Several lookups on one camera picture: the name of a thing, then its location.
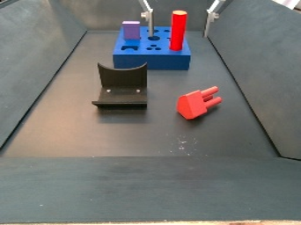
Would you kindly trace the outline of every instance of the blue block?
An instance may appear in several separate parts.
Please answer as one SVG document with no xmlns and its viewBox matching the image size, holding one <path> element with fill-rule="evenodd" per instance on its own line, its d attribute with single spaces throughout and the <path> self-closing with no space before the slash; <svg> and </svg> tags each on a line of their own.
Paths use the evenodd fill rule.
<svg viewBox="0 0 301 225">
<path fill-rule="evenodd" d="M 147 62 L 147 69 L 189 70 L 190 47 L 186 39 L 181 51 L 170 50 L 170 27 L 156 26 L 152 40 L 148 27 L 140 27 L 140 39 L 126 40 L 123 28 L 112 52 L 114 68 L 128 69 Z"/>
</svg>

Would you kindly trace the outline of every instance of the hole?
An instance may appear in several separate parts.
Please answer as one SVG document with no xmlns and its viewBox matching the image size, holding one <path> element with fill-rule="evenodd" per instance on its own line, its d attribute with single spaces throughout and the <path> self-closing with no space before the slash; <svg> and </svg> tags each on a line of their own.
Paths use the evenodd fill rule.
<svg viewBox="0 0 301 225">
<path fill-rule="evenodd" d="M 148 31 L 148 30 L 147 30 L 147 31 Z M 156 29 L 154 30 L 155 33 L 156 33 L 158 31 L 159 31 L 159 30 L 156 30 Z"/>
<path fill-rule="evenodd" d="M 158 36 L 148 37 L 148 40 L 159 40 L 159 39 L 161 39 L 161 37 L 158 37 Z"/>
<path fill-rule="evenodd" d="M 134 49 L 136 51 L 138 46 L 122 46 L 122 50 L 126 50 L 126 49 Z"/>
</svg>

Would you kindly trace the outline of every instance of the black plastic piece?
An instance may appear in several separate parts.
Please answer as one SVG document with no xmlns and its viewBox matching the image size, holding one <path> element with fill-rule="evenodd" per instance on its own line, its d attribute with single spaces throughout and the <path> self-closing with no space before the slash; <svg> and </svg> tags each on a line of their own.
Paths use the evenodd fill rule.
<svg viewBox="0 0 301 225">
<path fill-rule="evenodd" d="M 102 90 L 98 107 L 147 106 L 147 63 L 131 69 L 112 69 L 98 63 Z"/>
</svg>

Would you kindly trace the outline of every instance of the black surface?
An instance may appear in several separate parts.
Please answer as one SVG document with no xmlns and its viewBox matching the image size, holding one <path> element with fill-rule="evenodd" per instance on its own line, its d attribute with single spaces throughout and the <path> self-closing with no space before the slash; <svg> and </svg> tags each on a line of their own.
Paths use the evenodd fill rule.
<svg viewBox="0 0 301 225">
<path fill-rule="evenodd" d="M 86 33 L 55 0 L 20 0 L 3 6 L 0 146 Z"/>
<path fill-rule="evenodd" d="M 301 159 L 301 15 L 269 0 L 237 0 L 209 37 L 285 157 Z"/>
<path fill-rule="evenodd" d="M 1 222 L 301 220 L 280 158 L 1 158 Z"/>
<path fill-rule="evenodd" d="M 209 40 L 187 33 L 189 71 L 150 70 L 147 110 L 98 110 L 96 63 L 112 66 L 118 32 L 87 33 L 1 154 L 70 156 L 257 156 L 277 153 Z M 178 97 L 217 85 L 222 104 L 185 120 Z"/>
</svg>

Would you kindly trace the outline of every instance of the red plastic piece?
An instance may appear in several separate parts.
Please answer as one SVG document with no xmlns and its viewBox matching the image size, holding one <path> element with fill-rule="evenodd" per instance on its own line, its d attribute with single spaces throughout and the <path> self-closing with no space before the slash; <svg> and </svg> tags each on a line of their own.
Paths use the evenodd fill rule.
<svg viewBox="0 0 301 225">
<path fill-rule="evenodd" d="M 183 34 L 186 30 L 187 12 L 174 11 L 171 16 L 170 50 L 181 51 L 183 48 Z"/>
<path fill-rule="evenodd" d="M 186 120 L 197 118 L 207 112 L 211 106 L 222 102 L 221 97 L 213 98 L 213 94 L 217 92 L 218 87 L 214 86 L 203 91 L 197 90 L 179 96 L 177 110 Z"/>
</svg>

